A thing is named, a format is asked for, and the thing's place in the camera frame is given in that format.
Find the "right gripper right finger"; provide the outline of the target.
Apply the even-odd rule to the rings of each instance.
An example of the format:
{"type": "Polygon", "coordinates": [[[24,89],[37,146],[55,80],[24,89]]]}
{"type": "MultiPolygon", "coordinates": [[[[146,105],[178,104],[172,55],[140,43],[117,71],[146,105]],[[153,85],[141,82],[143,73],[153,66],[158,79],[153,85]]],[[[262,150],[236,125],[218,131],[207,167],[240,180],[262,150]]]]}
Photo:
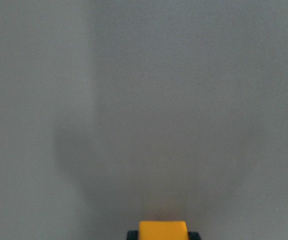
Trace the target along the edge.
{"type": "Polygon", "coordinates": [[[200,234],[196,231],[189,231],[188,232],[188,239],[189,240],[200,240],[200,234]]]}

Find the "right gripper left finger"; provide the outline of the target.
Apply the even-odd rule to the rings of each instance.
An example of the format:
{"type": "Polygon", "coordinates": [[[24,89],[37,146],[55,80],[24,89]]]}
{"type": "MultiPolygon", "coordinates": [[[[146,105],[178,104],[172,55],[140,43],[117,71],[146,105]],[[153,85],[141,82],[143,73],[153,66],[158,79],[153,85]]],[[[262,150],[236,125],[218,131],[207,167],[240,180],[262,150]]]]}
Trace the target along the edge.
{"type": "Polygon", "coordinates": [[[126,235],[126,240],[138,240],[139,231],[138,230],[129,230],[126,235]]]}

